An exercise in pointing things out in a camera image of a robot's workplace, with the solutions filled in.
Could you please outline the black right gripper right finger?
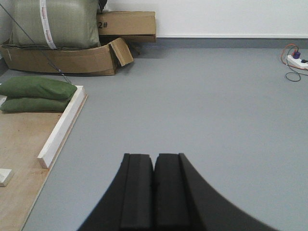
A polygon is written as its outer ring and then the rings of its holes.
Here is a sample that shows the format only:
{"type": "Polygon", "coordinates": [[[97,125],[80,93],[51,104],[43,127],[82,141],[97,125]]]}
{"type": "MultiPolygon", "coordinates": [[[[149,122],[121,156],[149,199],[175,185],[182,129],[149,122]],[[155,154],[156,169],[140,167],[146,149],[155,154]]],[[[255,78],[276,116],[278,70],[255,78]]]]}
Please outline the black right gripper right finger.
{"type": "Polygon", "coordinates": [[[156,231],[272,231],[218,193],[185,154],[160,154],[154,167],[156,231]]]}

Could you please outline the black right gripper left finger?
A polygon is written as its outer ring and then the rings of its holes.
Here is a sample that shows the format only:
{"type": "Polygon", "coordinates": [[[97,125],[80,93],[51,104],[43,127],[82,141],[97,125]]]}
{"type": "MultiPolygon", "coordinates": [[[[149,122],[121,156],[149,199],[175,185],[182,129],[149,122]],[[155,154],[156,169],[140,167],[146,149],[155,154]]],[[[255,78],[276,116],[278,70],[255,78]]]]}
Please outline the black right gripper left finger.
{"type": "Polygon", "coordinates": [[[151,231],[153,165],[147,154],[124,154],[120,168],[80,231],[151,231]]]}

